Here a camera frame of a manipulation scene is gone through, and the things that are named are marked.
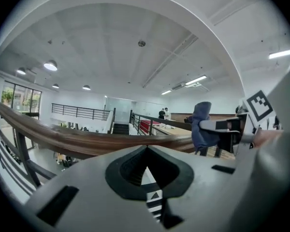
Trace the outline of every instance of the white ceiling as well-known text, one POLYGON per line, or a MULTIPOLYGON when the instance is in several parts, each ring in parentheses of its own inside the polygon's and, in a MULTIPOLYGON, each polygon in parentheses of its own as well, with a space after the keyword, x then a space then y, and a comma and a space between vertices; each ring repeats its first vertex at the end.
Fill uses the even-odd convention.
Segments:
MULTIPOLYGON (((290 57, 269 60, 269 53, 290 49, 290 29, 267 0, 196 0, 199 9, 224 35, 241 75, 252 70, 287 68, 290 57)), ((79 90, 97 80, 126 85, 158 95, 201 75, 208 89, 229 81, 225 67, 198 36, 149 10, 120 4, 88 4, 62 10, 19 34, 0 55, 0 69, 15 75, 19 67, 37 73, 20 76, 45 80, 50 87, 79 90), (145 47, 138 41, 144 40, 145 47), (43 63, 53 59, 57 72, 43 63)), ((182 88, 169 95, 205 92, 182 88)))

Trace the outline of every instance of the round ceiling light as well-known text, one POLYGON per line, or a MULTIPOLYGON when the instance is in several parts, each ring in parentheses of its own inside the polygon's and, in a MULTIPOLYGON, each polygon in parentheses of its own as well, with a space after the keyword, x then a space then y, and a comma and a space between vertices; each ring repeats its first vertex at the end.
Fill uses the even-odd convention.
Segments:
POLYGON ((145 41, 139 41, 138 42, 139 47, 144 47, 146 45, 145 41))
POLYGON ((25 68, 19 68, 17 70, 17 73, 22 74, 22 75, 26 75, 26 70, 25 70, 25 68))
POLYGON ((85 85, 85 86, 83 86, 83 89, 90 90, 90 87, 89 87, 89 85, 85 85))
POLYGON ((49 60, 44 64, 44 67, 47 68, 50 71, 56 71, 57 70, 57 63, 53 60, 49 60))

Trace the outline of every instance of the black hole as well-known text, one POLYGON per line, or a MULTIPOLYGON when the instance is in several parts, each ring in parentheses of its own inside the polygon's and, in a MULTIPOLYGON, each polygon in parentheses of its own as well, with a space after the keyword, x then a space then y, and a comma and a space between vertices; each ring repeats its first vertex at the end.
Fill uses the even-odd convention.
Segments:
POLYGON ((212 166, 212 169, 227 173, 227 174, 233 174, 235 171, 235 168, 229 168, 225 166, 220 166, 220 165, 214 165, 212 166))
POLYGON ((73 200, 79 189, 65 186, 42 211, 38 213, 38 218, 54 226, 61 217, 62 213, 73 200))

